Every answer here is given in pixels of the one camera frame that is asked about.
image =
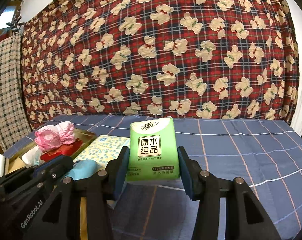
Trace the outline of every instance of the red packet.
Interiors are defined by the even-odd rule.
[[[46,152],[45,154],[41,155],[40,159],[48,162],[59,155],[71,156],[81,147],[82,143],[82,140],[77,138],[72,144],[63,144],[57,149]]]

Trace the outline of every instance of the red plaid fabric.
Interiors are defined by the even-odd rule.
[[[298,51],[285,0],[54,0],[25,26],[34,128],[59,114],[290,123]]]

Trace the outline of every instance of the yellow patterned package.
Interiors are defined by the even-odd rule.
[[[74,162],[94,160],[98,164],[98,170],[102,170],[110,160],[118,157],[123,146],[129,145],[130,138],[100,135],[74,159]]]

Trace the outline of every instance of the tray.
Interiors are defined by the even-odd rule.
[[[85,148],[87,148],[96,138],[97,135],[93,132],[89,132],[87,130],[81,130],[81,129],[74,129],[75,138],[80,138],[80,140],[83,141],[81,147],[71,156],[72,159],[75,159]],[[35,147],[37,144],[32,141],[28,145],[26,145],[24,148],[19,150],[15,155],[13,155],[11,158],[9,158],[9,165],[12,163],[16,158],[22,157],[27,151],[31,150],[33,147]]]

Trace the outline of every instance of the metal bolt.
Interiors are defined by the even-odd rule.
[[[204,171],[200,171],[200,175],[202,177],[208,177],[210,175],[210,173],[208,171],[204,170]]]
[[[237,177],[237,178],[235,178],[235,182],[238,184],[242,184],[242,183],[244,183],[244,179],[242,179],[241,177]]]
[[[107,175],[107,171],[106,170],[100,170],[100,171],[98,171],[98,175],[103,177],[103,176]]]
[[[68,184],[72,181],[72,179],[70,177],[65,177],[62,181],[64,184]]]

